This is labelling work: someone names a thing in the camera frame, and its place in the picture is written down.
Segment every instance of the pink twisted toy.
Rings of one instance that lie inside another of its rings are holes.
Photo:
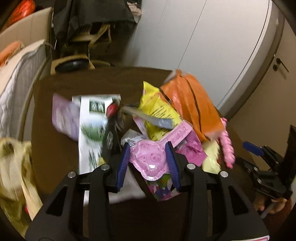
[[[234,149],[231,145],[231,140],[228,137],[228,132],[226,130],[226,118],[221,118],[221,121],[225,127],[225,131],[222,132],[220,135],[220,143],[222,146],[223,154],[224,154],[224,162],[227,166],[227,168],[232,169],[233,163],[235,162],[235,156],[234,156]]]

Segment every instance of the purple package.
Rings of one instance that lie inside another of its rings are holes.
[[[79,106],[57,93],[52,97],[52,124],[58,132],[78,141]]]
[[[176,152],[185,155],[189,163],[194,163],[199,167],[207,157],[194,130],[176,146]]]

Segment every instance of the silver screw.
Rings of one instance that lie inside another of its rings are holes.
[[[228,177],[228,173],[226,171],[220,172],[221,177]]]
[[[101,169],[103,170],[103,171],[106,171],[106,170],[108,170],[110,168],[110,166],[108,165],[108,164],[103,164],[103,165],[101,165]]]
[[[76,176],[76,173],[75,172],[69,172],[68,173],[68,178],[73,178]]]
[[[189,170],[193,170],[193,169],[195,169],[195,165],[194,165],[193,163],[188,163],[188,164],[187,164],[187,168],[188,168]]]

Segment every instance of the light yellow package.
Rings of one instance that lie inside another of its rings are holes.
[[[150,116],[172,119],[174,127],[181,123],[182,117],[178,112],[159,97],[159,89],[145,81],[143,84],[143,95],[138,108]],[[159,128],[147,121],[144,122],[148,137],[153,141],[161,140],[168,132],[170,132],[169,129]]]
[[[203,171],[218,174],[221,171],[221,166],[217,162],[220,149],[218,143],[216,140],[204,142],[202,148],[207,154],[207,158],[202,163]]]

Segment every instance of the beige headboard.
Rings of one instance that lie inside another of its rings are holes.
[[[52,8],[37,11],[11,25],[0,34],[0,51],[8,44],[20,40],[25,46],[40,39],[50,41]]]

